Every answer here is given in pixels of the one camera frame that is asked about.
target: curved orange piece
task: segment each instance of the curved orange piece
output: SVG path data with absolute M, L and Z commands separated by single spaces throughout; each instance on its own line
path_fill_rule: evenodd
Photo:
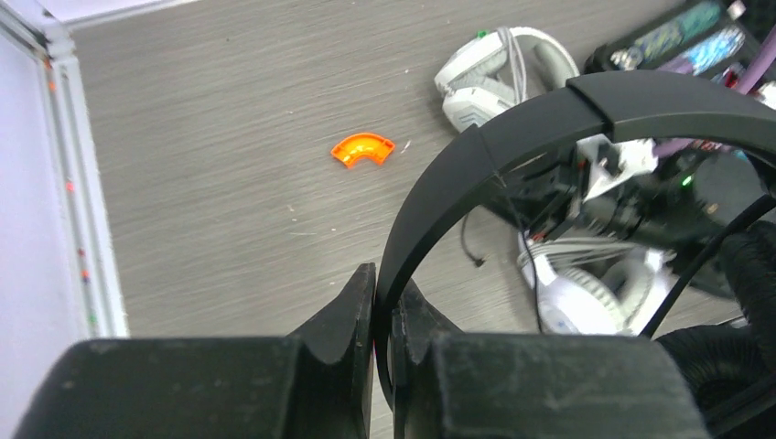
M 382 165 L 394 148 L 393 142 L 381 135 L 358 133 L 339 142 L 331 150 L 331 154 L 350 169 L 362 157 L 371 159 L 377 165 Z

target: floor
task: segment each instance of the floor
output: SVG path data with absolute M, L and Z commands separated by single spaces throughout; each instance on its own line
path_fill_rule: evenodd
M 581 62 L 672 0 L 200 0 L 75 32 L 135 336 L 284 334 L 379 262 L 393 217 L 453 136 L 432 78 L 478 30 L 549 32 Z M 329 155 L 371 131 L 396 152 Z M 475 210 L 415 274 L 466 330 L 531 331 L 508 228 Z M 735 305 L 683 296 L 665 329 Z M 390 437 L 375 393 L 372 437 Z

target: packaging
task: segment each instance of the packaging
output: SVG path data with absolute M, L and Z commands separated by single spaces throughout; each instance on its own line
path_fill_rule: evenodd
M 736 20 L 745 16 L 755 17 L 740 1 L 687 1 L 597 48 L 587 60 L 585 73 L 671 70 L 724 80 L 720 75 L 745 69 L 760 50 L 759 41 Z M 776 67 L 769 69 L 762 82 L 772 80 L 776 80 Z
M 726 0 L 725 5 L 740 2 L 746 11 L 738 19 L 751 35 L 762 43 L 776 26 L 776 0 Z

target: ear cushion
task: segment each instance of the ear cushion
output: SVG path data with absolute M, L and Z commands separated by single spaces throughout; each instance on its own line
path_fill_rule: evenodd
M 507 48 L 501 46 L 501 49 L 475 64 L 463 76 L 461 76 L 461 78 L 470 76 L 495 76 L 499 70 L 503 69 L 504 66 L 507 65 L 508 61 L 509 55 L 507 54 Z
M 625 329 L 626 316 L 622 314 L 620 301 L 596 276 L 578 268 L 565 268 L 558 274 L 589 291 L 606 308 L 617 330 Z
M 707 412 L 770 373 L 747 328 L 700 326 L 679 329 L 656 340 L 682 372 L 701 412 Z M 774 410 L 746 422 L 724 437 L 773 437 Z
M 560 89 L 566 86 L 566 81 L 579 75 L 575 66 L 570 66 L 566 57 L 558 53 L 558 48 L 547 42 L 541 42 L 533 48 L 536 58 L 542 62 L 547 74 L 552 80 L 552 86 Z
M 654 273 L 643 262 L 625 259 L 612 265 L 601 282 L 619 298 L 620 310 L 629 323 L 647 300 Z
M 776 226 L 758 221 L 728 236 L 719 260 L 765 363 L 776 370 Z
M 514 101 L 514 88 L 499 80 L 487 78 L 484 76 L 471 76 L 462 80 L 456 80 L 453 82 L 453 84 L 453 87 L 456 90 L 465 89 L 467 87 L 480 87 L 483 90 L 487 90 L 495 94 L 500 100 L 504 101 L 509 106 L 513 107 L 516 105 L 516 102 Z

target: white wall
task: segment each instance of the white wall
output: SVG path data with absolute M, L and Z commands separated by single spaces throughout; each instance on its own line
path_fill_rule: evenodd
M 170 0 L 2 0 L 11 5 L 32 24 L 37 24 L 38 6 L 45 7 L 60 22 L 67 23 L 91 16 L 101 16 L 123 9 Z
M 161 3 L 163 0 L 38 0 L 61 22 L 100 16 L 122 9 Z
M 80 337 L 36 63 L 0 37 L 0 438 Z

